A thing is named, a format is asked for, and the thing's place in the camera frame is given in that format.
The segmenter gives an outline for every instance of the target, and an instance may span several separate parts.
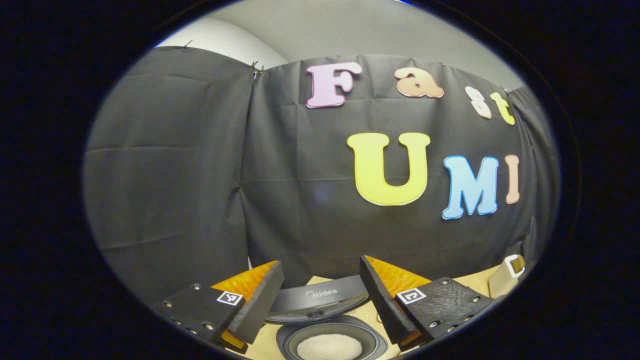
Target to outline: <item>textured black plate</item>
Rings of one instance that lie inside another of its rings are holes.
[[[425,338],[431,341],[467,323],[492,299],[443,277],[396,295],[396,301]]]

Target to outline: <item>letter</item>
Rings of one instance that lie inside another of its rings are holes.
[[[338,76],[333,73],[344,70]],[[340,106],[344,104],[344,96],[335,93],[335,87],[339,86],[343,91],[349,92],[353,88],[353,78],[349,72],[359,74],[362,67],[357,62],[315,65],[307,68],[311,73],[313,96],[307,100],[308,108],[325,108],[328,106]]]
[[[471,105],[474,107],[476,113],[482,117],[490,119],[491,109],[489,109],[489,106],[484,102],[484,96],[482,96],[477,89],[474,89],[471,86],[467,86],[465,91],[471,98]]]
[[[507,204],[515,204],[520,200],[520,193],[518,192],[518,163],[520,159],[515,155],[507,155],[504,157],[504,161],[509,167],[509,193],[507,194]]]
[[[433,76],[425,70],[405,67],[396,70],[394,75],[400,79],[396,83],[396,88],[404,96],[421,97],[427,95],[428,97],[441,97],[444,95],[444,89],[439,87]]]
[[[514,119],[511,115],[509,115],[509,111],[507,108],[509,107],[509,103],[500,96],[497,92],[491,94],[491,98],[495,101],[495,104],[498,106],[498,110],[500,110],[500,115],[504,121],[509,125],[513,125],[516,123],[516,119]]]
[[[495,201],[497,187],[498,159],[486,157],[482,160],[477,179],[464,156],[449,156],[444,159],[444,166],[451,174],[451,191],[449,192],[449,207],[442,212],[446,220],[459,218],[464,214],[461,202],[465,198],[467,213],[473,214],[480,197],[482,202],[477,207],[478,214],[494,213],[498,209]]]
[[[378,133],[360,133],[347,139],[355,157],[356,188],[365,200],[373,204],[409,204],[417,200],[427,187],[425,147],[431,139],[421,133],[404,133],[398,140],[406,146],[409,155],[409,180],[404,185],[391,186],[385,180],[383,152],[383,148],[389,144],[389,137]]]

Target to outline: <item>white wall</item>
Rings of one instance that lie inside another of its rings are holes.
[[[248,31],[226,21],[202,17],[162,41],[159,46],[197,47],[265,69],[289,63],[282,55]]]
[[[211,16],[257,35],[289,61],[338,54],[409,56],[440,61],[510,90],[524,84],[455,24],[393,0],[242,0]]]

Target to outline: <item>rice cooker lid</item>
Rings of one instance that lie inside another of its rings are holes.
[[[369,298],[359,275],[282,289],[266,317],[273,323],[309,323],[339,315]]]

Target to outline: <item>midea logo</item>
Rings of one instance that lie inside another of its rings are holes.
[[[319,297],[323,297],[323,296],[327,296],[327,295],[331,295],[331,294],[337,294],[337,293],[338,293],[338,290],[336,290],[336,289],[324,290],[322,292],[320,292],[320,291],[317,291],[317,292],[307,291],[305,293],[305,296],[307,296],[308,299],[316,299],[316,298],[319,298]]]

